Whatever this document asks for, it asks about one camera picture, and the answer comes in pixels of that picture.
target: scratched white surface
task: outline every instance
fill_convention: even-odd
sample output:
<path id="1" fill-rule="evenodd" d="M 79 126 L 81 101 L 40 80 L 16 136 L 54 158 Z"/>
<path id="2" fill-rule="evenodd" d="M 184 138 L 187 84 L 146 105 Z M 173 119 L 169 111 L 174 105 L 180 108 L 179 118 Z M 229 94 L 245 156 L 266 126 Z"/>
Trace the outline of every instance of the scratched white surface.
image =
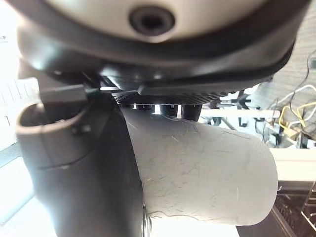
<path id="1" fill-rule="evenodd" d="M 277 170 L 259 139 L 143 111 L 124 115 L 152 216 L 252 225 L 268 215 Z"/>

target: robotic arm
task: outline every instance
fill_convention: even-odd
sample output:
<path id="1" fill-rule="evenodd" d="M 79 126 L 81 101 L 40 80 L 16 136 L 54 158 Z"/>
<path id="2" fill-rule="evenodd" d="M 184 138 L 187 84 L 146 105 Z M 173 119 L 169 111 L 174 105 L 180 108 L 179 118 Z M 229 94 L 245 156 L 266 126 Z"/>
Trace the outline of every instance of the robotic arm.
<path id="1" fill-rule="evenodd" d="M 42 101 L 22 112 L 17 137 L 59 237 L 145 236 L 146 190 L 122 108 L 174 115 L 182 105 L 182 119 L 196 120 L 201 104 L 287 63 L 311 2 L 7 1 L 21 19 L 19 78 L 36 77 Z"/>

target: black cable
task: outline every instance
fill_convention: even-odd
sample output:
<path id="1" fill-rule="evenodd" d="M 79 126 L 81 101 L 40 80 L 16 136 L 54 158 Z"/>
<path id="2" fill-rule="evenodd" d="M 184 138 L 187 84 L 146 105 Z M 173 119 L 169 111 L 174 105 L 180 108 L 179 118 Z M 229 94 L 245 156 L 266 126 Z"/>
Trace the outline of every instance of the black cable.
<path id="1" fill-rule="evenodd" d="M 314 50 L 313 52 L 311 52 L 309 55 L 308 55 L 308 58 L 307 58 L 307 73 L 306 73 L 306 76 L 304 77 L 304 79 L 302 80 L 302 82 L 295 88 L 295 90 L 293 91 L 293 95 L 291 96 L 291 99 L 289 101 L 290 103 L 290 109 L 292 111 L 292 100 L 295 96 L 295 91 L 301 87 L 302 84 L 304 84 L 304 82 L 307 80 L 309 74 L 310 74 L 310 59 L 311 57 L 314 55 L 314 53 L 316 53 L 316 50 Z"/>
<path id="2" fill-rule="evenodd" d="M 274 115 L 275 115 L 275 112 L 276 112 L 276 109 L 277 109 L 277 103 L 278 103 L 278 98 L 276 98 L 272 103 L 271 103 L 271 105 L 274 103 L 274 102 L 276 102 L 276 105 L 275 105 L 275 107 L 274 107 L 274 109 L 273 109 L 273 113 L 272 113 L 272 119 L 274 119 L 273 117 L 274 117 Z M 263 125 L 263 128 L 262 128 L 262 139 L 263 139 L 263 142 L 265 143 L 266 142 L 266 140 L 265 140 L 265 129 L 266 129 L 266 121 L 264 121 L 264 125 Z"/>

